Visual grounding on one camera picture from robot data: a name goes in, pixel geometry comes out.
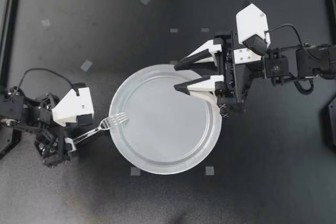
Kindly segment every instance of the tape piece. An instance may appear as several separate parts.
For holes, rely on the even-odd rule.
[[[84,63],[82,64],[82,66],[80,68],[84,72],[87,72],[89,70],[89,68],[91,68],[92,65],[93,65],[93,63],[91,61],[86,60],[86,61],[84,61]]]
[[[135,166],[131,167],[131,176],[140,176],[141,170]]]
[[[41,23],[42,23],[43,27],[49,27],[49,26],[51,26],[50,20],[48,20],[48,19],[41,20]]]
[[[205,166],[205,176],[214,176],[215,168],[213,166]]]
[[[151,0],[140,0],[140,2],[141,2],[142,4],[144,4],[144,5],[149,4],[150,1],[151,1]]]

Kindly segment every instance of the silver fork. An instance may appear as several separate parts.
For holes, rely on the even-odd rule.
[[[121,113],[109,116],[107,118],[104,118],[103,120],[101,120],[97,128],[91,131],[88,131],[80,136],[75,137],[74,144],[79,144],[80,142],[84,141],[90,136],[95,135],[96,133],[100,131],[107,131],[123,122],[126,122],[127,120],[128,120],[128,117],[125,112],[121,112]]]

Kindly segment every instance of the screw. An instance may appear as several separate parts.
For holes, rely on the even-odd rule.
[[[273,73],[277,73],[277,72],[279,72],[279,71],[280,71],[280,68],[279,68],[278,65],[275,65],[275,66],[272,67],[272,72],[273,72]]]

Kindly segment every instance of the plate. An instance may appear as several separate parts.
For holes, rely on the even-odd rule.
[[[129,120],[110,130],[119,152],[134,166],[155,174],[176,174],[199,164],[214,148],[222,117],[210,103],[177,92],[174,85],[199,78],[173,65],[144,68],[115,93],[109,115]]]

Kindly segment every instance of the dark gray table surface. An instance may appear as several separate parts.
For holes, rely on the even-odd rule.
[[[97,124],[125,78],[181,59],[216,30],[235,28],[244,1],[20,0],[9,85],[31,67],[86,82]],[[306,42],[331,42],[325,0],[251,1],[270,27],[293,23]],[[296,43],[291,30],[272,35],[273,47]],[[295,54],[287,55],[294,63]],[[93,66],[85,73],[86,59]],[[0,223],[335,223],[336,153],[323,141],[319,115],[336,86],[320,78],[315,86],[303,96],[292,84],[255,81],[247,112],[224,120],[208,158],[177,175],[131,177],[132,165],[109,135],[49,169],[35,153],[34,137],[24,135],[0,160]],[[23,89],[30,97],[47,91],[62,97],[68,86],[39,72],[27,76]],[[215,176],[205,176],[205,166],[214,166]]]

